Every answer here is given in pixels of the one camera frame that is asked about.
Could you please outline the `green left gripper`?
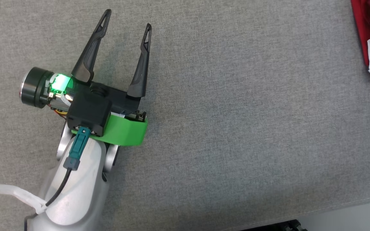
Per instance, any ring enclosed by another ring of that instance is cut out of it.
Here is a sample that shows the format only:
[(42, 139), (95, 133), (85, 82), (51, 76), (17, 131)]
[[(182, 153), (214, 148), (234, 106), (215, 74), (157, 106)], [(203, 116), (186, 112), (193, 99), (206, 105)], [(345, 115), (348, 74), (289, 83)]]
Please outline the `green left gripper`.
[(32, 68), (23, 78), (20, 99), (37, 108), (49, 106), (66, 119), (66, 126), (76, 134), (81, 127), (91, 131), (91, 138), (118, 146), (141, 145), (148, 122), (139, 111), (146, 95), (152, 26), (148, 23), (140, 44), (140, 57), (128, 91), (95, 82), (94, 65), (102, 38), (105, 37), (111, 9), (105, 10), (71, 76)]

